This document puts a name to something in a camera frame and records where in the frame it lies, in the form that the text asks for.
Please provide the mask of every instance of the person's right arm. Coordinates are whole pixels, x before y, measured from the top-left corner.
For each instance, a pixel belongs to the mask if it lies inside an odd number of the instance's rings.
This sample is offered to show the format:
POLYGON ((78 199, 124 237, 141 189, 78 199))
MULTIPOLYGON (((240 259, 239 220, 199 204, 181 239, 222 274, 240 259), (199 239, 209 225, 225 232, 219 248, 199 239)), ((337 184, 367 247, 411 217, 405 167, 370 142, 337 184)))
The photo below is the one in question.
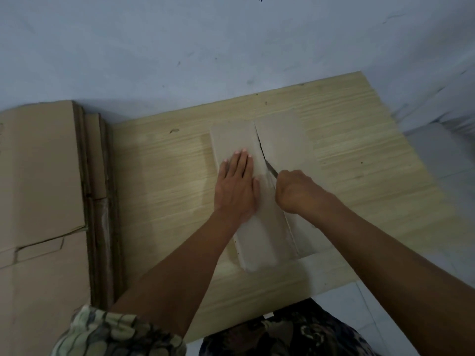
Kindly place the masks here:
POLYGON ((421 355, 475 354, 475 289, 359 217, 300 170, 279 173, 276 202, 325 234, 421 355))

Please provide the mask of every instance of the forearm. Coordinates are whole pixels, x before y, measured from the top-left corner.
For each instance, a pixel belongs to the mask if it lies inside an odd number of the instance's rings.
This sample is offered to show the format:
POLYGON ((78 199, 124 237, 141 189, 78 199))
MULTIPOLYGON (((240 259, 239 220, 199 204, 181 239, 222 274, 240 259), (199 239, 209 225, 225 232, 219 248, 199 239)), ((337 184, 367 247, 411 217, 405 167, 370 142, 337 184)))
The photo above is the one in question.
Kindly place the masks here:
POLYGON ((420 353, 473 350, 475 290, 342 204, 304 217, 328 237, 420 353))
POLYGON ((214 212, 198 231, 133 285, 111 311, 136 314, 184 336, 217 260, 238 227, 239 221, 232 214, 214 212))

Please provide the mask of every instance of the patterned clothing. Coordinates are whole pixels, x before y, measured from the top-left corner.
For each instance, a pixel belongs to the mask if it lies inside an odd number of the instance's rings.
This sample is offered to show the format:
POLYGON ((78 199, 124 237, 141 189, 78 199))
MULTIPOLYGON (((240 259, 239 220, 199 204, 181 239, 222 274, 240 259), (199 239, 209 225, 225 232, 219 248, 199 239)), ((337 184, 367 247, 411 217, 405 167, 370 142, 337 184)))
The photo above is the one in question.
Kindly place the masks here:
MULTIPOLYGON (((185 355, 181 337, 133 315, 84 306, 51 355, 185 355)), ((361 335, 312 299, 205 337, 200 356, 375 355, 361 335)))

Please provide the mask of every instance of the person's left hand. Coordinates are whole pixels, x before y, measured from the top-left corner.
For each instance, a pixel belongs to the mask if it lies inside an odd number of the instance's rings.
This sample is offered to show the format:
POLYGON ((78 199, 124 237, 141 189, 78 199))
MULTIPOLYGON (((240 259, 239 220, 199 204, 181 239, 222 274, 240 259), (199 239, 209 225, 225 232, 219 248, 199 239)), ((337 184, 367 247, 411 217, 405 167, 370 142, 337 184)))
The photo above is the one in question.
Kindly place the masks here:
POLYGON ((214 209, 231 213, 239 224, 249 220, 258 209, 259 181, 252 177, 254 160, 246 149, 235 151, 231 160, 219 167, 214 194, 214 209))

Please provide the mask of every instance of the wooden tabletop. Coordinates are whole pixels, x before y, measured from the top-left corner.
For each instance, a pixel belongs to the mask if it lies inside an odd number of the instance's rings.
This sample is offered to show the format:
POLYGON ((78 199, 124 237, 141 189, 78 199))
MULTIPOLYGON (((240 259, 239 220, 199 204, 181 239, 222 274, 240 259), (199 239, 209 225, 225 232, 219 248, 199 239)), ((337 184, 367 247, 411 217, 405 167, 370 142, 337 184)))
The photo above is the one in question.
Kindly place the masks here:
MULTIPOLYGON (((290 108, 306 128, 330 189, 359 215, 418 252, 466 237, 464 223, 357 72, 115 125, 129 286, 213 211, 216 167, 210 126, 290 108)), ((334 248, 247 274, 230 242, 185 339, 193 341, 356 279, 334 248)))

